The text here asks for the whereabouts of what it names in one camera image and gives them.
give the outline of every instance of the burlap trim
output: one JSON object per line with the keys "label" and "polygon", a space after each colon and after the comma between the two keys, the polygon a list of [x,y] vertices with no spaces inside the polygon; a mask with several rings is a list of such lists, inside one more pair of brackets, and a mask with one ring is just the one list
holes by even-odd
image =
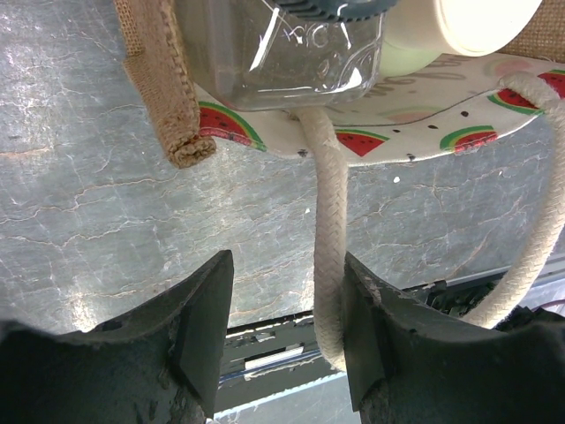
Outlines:
{"label": "burlap trim", "polygon": [[200,137],[200,109],[175,15],[175,0],[114,0],[127,58],[124,68],[138,89],[167,158],[178,168],[215,152]]}
{"label": "burlap trim", "polygon": [[501,53],[565,63],[565,0],[544,0],[526,28]]}

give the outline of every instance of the cracked stone pattern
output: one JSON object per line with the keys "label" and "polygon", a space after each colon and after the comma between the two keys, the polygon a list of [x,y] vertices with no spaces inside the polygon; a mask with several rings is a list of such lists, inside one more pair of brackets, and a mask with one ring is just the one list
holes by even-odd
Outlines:
{"label": "cracked stone pattern", "polygon": [[[312,161],[221,142],[174,169],[110,1],[3,2],[0,51],[0,317],[91,329],[219,249],[235,255],[231,326],[312,307]],[[349,249],[398,287],[509,265],[550,138],[539,119],[473,155],[352,170]]]}

